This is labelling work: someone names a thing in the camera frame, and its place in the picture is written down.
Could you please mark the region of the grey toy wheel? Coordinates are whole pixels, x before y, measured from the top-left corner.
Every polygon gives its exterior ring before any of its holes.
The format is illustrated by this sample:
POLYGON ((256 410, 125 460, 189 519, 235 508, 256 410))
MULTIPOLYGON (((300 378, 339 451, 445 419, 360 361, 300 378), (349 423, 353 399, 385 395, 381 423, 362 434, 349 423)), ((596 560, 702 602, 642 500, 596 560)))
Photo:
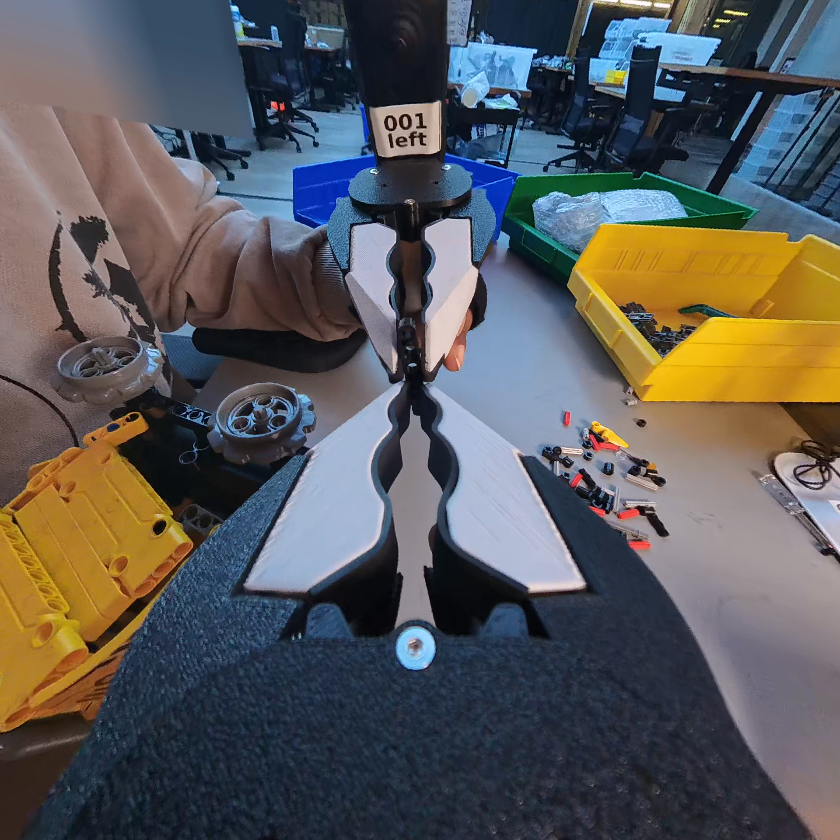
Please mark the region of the grey toy wheel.
POLYGON ((228 463, 265 466, 294 456, 317 424, 312 400, 273 382, 229 393, 208 421, 207 442, 228 463))
POLYGON ((138 339, 91 339, 59 357, 50 381, 71 403, 116 406, 154 388, 164 363, 159 349, 138 339))

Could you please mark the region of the person's left forearm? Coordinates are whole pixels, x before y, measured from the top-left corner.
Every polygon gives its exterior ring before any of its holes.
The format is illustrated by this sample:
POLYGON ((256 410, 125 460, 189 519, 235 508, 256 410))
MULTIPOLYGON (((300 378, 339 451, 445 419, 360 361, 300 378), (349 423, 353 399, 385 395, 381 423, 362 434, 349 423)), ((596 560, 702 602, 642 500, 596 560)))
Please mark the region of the person's left forearm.
POLYGON ((101 199, 157 325, 293 331, 328 342, 361 329, 326 227, 258 217, 177 163, 152 130, 120 122, 127 193, 101 199))

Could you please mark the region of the bubble wrap sheet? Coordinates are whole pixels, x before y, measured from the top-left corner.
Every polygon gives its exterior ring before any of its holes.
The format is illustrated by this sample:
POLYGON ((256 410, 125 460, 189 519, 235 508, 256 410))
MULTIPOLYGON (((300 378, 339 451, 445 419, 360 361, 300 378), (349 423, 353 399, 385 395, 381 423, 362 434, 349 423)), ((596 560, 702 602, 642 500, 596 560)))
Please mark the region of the bubble wrap sheet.
POLYGON ((625 189, 599 192, 603 222, 606 224, 645 224, 688 218, 682 202, 664 190, 625 189))

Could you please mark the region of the yellow plastic bin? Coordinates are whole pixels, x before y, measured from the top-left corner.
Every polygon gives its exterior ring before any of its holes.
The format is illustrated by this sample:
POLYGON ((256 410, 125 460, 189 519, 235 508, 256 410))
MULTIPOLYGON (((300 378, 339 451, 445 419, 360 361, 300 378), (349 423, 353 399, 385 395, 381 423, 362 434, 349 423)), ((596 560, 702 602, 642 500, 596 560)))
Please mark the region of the yellow plastic bin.
POLYGON ((807 235, 606 224, 568 284, 575 307, 648 402, 837 403, 839 247, 807 235), (620 312, 697 330, 661 358, 620 312))

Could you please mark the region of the black brick beam with pins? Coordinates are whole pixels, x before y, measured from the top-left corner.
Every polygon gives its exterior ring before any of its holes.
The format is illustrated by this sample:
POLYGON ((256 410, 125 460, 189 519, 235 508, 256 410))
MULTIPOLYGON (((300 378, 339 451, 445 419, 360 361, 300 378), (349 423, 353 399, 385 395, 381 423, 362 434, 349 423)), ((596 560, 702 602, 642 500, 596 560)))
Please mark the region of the black brick beam with pins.
POLYGON ((411 386, 424 381, 424 354, 413 318, 404 317, 396 328, 398 360, 404 380, 411 386))

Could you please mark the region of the person's left hand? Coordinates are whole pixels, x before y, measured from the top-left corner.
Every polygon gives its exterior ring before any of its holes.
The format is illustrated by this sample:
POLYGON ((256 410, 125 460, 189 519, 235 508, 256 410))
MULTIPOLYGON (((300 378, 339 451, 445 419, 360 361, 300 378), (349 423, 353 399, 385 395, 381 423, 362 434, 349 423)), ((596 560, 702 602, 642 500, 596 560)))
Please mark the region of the person's left hand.
POLYGON ((465 317, 460 325, 459 331, 453 345, 444 358, 444 368, 447 371, 458 372, 463 367, 469 331, 473 323, 473 313, 470 309, 467 310, 465 317))

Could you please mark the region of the pile of small brick pins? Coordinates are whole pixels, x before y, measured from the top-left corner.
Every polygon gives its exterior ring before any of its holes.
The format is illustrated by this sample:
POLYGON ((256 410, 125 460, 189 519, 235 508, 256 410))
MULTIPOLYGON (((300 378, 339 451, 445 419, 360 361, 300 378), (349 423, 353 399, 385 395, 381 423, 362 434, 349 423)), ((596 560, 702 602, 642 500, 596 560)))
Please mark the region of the pile of small brick pins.
POLYGON ((631 549, 650 550, 653 534, 669 538, 654 498, 667 479, 656 463, 635 454, 622 434, 599 421, 577 429, 576 444, 541 447, 545 465, 631 549))

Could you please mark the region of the white desk stand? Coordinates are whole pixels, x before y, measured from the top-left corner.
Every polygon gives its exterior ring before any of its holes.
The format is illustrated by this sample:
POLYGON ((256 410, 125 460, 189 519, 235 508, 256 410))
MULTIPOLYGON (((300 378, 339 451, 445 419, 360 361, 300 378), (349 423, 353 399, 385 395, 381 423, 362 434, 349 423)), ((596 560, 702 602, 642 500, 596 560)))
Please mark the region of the white desk stand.
POLYGON ((773 471, 839 552, 839 454, 813 440, 796 451, 778 454, 773 471))

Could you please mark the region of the clear pen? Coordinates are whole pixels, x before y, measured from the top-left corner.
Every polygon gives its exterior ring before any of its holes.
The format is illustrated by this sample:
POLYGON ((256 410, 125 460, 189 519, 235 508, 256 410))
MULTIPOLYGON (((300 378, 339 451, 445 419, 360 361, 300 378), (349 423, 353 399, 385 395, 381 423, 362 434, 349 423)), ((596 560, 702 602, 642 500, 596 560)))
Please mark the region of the clear pen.
POLYGON ((798 521, 812 537, 819 552, 826 557, 833 557, 839 561, 838 548, 826 533, 817 525, 811 515, 803 508, 796 496, 772 474, 755 475, 761 487, 796 521, 798 521))

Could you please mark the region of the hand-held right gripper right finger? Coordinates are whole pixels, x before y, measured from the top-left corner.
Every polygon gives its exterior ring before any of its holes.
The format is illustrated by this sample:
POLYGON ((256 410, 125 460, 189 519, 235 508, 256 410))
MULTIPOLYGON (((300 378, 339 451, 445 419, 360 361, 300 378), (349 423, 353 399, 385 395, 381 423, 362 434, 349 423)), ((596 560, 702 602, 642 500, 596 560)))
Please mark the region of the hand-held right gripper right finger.
POLYGON ((533 458, 437 387, 420 397, 427 467, 441 497, 424 569, 437 624, 483 623, 504 603, 586 591, 583 573, 543 498, 533 458))

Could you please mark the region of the yellow toy brick vehicle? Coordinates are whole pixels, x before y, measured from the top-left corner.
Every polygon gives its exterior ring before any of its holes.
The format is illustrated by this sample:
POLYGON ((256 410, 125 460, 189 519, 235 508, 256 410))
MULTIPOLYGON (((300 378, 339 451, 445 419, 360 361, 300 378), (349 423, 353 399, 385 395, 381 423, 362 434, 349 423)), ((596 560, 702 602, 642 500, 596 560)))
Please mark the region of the yellow toy brick vehicle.
POLYGON ((172 576, 291 458, 228 463, 214 413, 152 388, 2 506, 2 733, 96 717, 172 576))

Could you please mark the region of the wooden table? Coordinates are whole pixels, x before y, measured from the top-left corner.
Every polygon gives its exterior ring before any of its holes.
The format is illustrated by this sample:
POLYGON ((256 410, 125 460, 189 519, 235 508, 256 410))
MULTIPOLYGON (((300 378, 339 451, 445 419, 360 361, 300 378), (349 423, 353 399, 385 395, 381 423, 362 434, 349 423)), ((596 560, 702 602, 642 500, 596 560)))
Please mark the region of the wooden table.
POLYGON ((800 77, 790 74, 749 70, 722 66, 691 66, 661 62, 656 86, 672 90, 687 91, 692 82, 709 82, 712 85, 733 82, 759 99, 745 123, 739 129, 722 162, 706 188, 710 194, 720 194, 729 176, 736 169, 742 154, 776 97, 803 95, 814 91, 839 90, 839 80, 819 77, 800 77))

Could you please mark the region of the blue plastic bin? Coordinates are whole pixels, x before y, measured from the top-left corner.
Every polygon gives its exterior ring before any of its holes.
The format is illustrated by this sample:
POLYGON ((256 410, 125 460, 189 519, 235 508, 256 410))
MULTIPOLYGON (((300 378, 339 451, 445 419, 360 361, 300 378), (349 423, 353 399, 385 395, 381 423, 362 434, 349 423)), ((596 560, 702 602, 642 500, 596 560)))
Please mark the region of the blue plastic bin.
MULTIPOLYGON (((501 222, 519 173, 452 154, 447 154, 445 161, 448 164, 462 165, 472 174, 474 187, 486 191, 497 217, 492 237, 493 242, 497 242, 501 233, 501 222)), ((372 168, 374 163, 374 156, 367 154, 295 167, 292 172, 294 219, 310 228, 326 225, 337 200, 348 196, 353 178, 359 172, 372 168)))

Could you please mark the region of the green plastic bin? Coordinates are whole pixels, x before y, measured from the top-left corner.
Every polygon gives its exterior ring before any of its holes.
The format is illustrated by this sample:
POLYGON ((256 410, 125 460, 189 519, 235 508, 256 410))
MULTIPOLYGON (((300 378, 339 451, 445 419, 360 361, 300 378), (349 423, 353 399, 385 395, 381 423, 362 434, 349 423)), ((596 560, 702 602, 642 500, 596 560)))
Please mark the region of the green plastic bin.
POLYGON ((742 229, 759 212, 750 205, 648 172, 641 175, 630 172, 522 175, 512 189, 500 228, 509 236, 510 251, 530 267, 566 286, 580 254, 538 231, 533 222, 533 203, 554 192, 573 197, 630 192, 632 197, 637 197, 642 191, 672 195, 680 202, 686 216, 677 219, 633 217, 629 224, 742 229))

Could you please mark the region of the beige printed sweatshirt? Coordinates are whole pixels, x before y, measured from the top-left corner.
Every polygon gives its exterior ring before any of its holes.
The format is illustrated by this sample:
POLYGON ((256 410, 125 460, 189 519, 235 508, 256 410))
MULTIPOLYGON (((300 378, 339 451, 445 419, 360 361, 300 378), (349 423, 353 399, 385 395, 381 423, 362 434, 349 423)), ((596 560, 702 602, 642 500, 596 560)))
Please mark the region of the beige printed sweatshirt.
MULTIPOLYGON (((99 425, 84 402, 67 406, 49 380, 58 358, 89 339, 156 344, 158 325, 101 199, 127 193, 127 151, 115 118, 2 103, 2 374, 46 395, 74 428, 99 425)), ((72 445, 47 405, 2 382, 2 500, 28 468, 72 445)))

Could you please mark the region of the black textured pad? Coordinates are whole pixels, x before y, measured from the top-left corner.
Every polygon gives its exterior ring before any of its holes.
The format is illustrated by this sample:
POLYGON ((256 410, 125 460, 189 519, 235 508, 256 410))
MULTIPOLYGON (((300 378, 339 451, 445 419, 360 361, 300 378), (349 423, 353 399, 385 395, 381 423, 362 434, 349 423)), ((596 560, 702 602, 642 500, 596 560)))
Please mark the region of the black textured pad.
POLYGON ((295 331, 196 328, 198 352, 261 364, 281 371, 321 374, 347 364, 368 340, 362 329, 343 339, 320 341, 295 331))

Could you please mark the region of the clear plastic bag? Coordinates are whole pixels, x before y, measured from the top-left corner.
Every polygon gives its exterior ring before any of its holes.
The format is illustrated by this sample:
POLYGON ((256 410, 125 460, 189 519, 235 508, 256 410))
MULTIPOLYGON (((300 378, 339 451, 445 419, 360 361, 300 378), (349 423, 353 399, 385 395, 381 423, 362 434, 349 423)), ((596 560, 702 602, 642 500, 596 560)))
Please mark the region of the clear plastic bag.
POLYGON ((572 196, 551 192, 532 203, 533 225, 543 235, 580 255, 606 221, 598 192, 572 196))

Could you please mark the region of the clear storage box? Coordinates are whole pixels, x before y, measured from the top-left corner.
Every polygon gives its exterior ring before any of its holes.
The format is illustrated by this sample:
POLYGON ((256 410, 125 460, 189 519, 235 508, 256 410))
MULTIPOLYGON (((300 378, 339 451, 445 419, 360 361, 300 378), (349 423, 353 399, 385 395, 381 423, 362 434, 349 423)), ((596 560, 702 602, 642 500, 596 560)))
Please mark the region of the clear storage box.
POLYGON ((458 81, 467 83, 484 72, 491 88, 524 91, 537 52, 529 47, 469 43, 460 60, 458 81))

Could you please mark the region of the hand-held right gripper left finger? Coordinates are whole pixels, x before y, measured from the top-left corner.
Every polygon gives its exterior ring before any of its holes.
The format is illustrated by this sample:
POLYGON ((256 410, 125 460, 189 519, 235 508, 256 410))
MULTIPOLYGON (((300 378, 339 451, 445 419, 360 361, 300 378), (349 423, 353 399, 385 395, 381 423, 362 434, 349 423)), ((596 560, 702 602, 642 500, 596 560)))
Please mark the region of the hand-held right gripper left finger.
POLYGON ((403 467, 406 428, 402 383, 309 451, 255 555, 244 592, 332 603, 349 623, 389 623, 400 586, 388 492, 403 467))

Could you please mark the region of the black office chair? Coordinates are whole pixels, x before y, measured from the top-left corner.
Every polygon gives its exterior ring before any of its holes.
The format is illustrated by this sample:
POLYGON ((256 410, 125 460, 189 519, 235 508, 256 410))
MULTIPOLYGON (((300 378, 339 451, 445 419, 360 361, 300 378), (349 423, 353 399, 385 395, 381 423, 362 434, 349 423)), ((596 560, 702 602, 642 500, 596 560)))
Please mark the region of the black office chair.
POLYGON ((595 168, 602 142, 612 124, 613 107, 596 101, 590 84, 590 61, 587 50, 579 50, 574 58, 573 98, 560 126, 561 134, 571 141, 571 145, 558 145, 558 149, 570 152, 548 161, 542 167, 543 173, 548 173, 551 167, 559 169, 567 162, 574 163, 576 172, 580 169, 590 172, 595 168))
POLYGON ((607 134, 596 160, 604 172, 660 173, 664 163, 690 157, 677 144, 693 111, 673 103, 655 101, 655 83, 661 47, 633 48, 624 104, 607 134))
POLYGON ((294 103, 295 93, 287 78, 280 74, 274 54, 267 47, 252 49, 252 84, 248 89, 255 95, 255 140, 260 151, 265 151, 271 139, 293 142, 301 153, 298 136, 308 138, 317 149, 317 124, 294 103))

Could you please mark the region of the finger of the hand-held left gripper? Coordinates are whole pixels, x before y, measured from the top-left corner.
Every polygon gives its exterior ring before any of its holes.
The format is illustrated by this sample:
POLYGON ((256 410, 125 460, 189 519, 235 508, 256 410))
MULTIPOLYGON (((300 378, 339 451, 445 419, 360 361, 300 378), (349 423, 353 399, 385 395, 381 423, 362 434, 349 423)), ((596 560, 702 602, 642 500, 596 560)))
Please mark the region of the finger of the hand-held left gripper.
POLYGON ((345 284, 374 352, 391 383, 403 378, 392 302, 396 278, 389 259, 396 231, 383 224, 357 224, 350 231, 350 263, 345 284))
POLYGON ((431 382, 461 331, 479 271, 473 262, 468 218, 443 218, 426 226, 422 243, 430 258, 424 275, 423 378, 431 382))

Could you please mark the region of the heap of black brick connectors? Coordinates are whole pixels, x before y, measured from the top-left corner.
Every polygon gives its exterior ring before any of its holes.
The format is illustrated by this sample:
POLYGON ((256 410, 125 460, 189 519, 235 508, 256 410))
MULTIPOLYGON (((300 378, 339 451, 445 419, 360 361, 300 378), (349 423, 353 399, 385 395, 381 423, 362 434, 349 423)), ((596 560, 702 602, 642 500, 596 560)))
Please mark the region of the heap of black brick connectors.
POLYGON ((619 306, 619 310, 661 358, 670 354, 697 330, 696 326, 688 323, 681 324, 677 329, 660 324, 651 311, 634 301, 619 306))

